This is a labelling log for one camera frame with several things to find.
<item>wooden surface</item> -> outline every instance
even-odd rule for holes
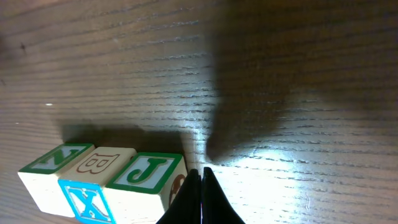
[[[1,1],[0,223],[76,222],[17,176],[58,144],[176,151],[180,133],[246,223],[398,223],[397,9]]]

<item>black tip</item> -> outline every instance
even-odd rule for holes
[[[210,167],[203,170],[202,180],[203,224],[244,224],[229,204],[223,189]]]
[[[200,186],[198,170],[190,170],[170,208],[157,224],[200,224]]]

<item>blue letter x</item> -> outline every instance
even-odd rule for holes
[[[94,213],[94,217],[96,219],[102,221],[108,221],[108,219],[93,205],[93,197],[97,195],[95,192],[86,191],[87,198],[83,195],[83,190],[79,189],[69,189],[69,192],[74,193],[81,202],[83,202],[86,206],[84,212],[81,214],[83,217],[91,218],[90,211]]]

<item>green border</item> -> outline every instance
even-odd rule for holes
[[[138,159],[140,156],[153,156],[153,157],[168,157],[168,158],[174,158],[174,161],[170,165],[170,167],[166,170],[162,178],[158,181],[156,186],[153,189],[147,189],[143,187],[136,187],[136,186],[128,186],[124,184],[115,184],[114,182],[124,174],[128,168],[131,167],[131,165]],[[174,153],[159,153],[159,152],[139,152],[137,153],[132,160],[123,167],[123,169],[118,172],[106,185],[105,187],[111,188],[111,189],[118,189],[118,190],[128,190],[128,191],[133,191],[133,192],[139,192],[139,193],[145,193],[145,194],[158,194],[163,186],[166,184],[166,181],[169,179],[169,177],[172,175],[173,171],[177,167],[178,163],[181,161],[182,155],[181,154],[174,154]]]
[[[56,169],[34,169],[34,168],[30,168],[33,165],[36,165],[37,163],[39,163],[42,159],[44,159],[46,157],[50,157],[54,152],[58,151],[63,146],[86,146],[86,147],[84,149],[82,149],[80,152],[78,152],[77,154],[75,154],[70,159],[67,159],[67,160],[63,161],[61,163],[61,165],[59,165]],[[20,169],[18,172],[28,172],[28,173],[34,173],[34,174],[53,174],[56,171],[58,171],[59,169],[61,169],[62,167],[64,167],[68,162],[70,162],[71,160],[73,160],[74,158],[76,158],[77,156],[82,154],[83,152],[85,152],[91,146],[94,146],[94,144],[91,144],[91,143],[83,143],[83,144],[65,143],[65,144],[61,144],[61,145],[57,146],[55,149],[51,150],[50,152],[44,154],[43,156],[40,156],[39,158],[37,158],[35,161],[31,162],[30,164],[27,164],[25,167]]]

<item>wooden block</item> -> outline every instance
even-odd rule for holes
[[[98,147],[60,177],[58,183],[77,220],[114,223],[102,189],[136,153],[133,148]]]
[[[93,144],[61,144],[18,171],[42,212],[74,217],[58,178],[94,148]]]
[[[156,222],[186,176],[181,154],[138,153],[104,188],[116,223]]]

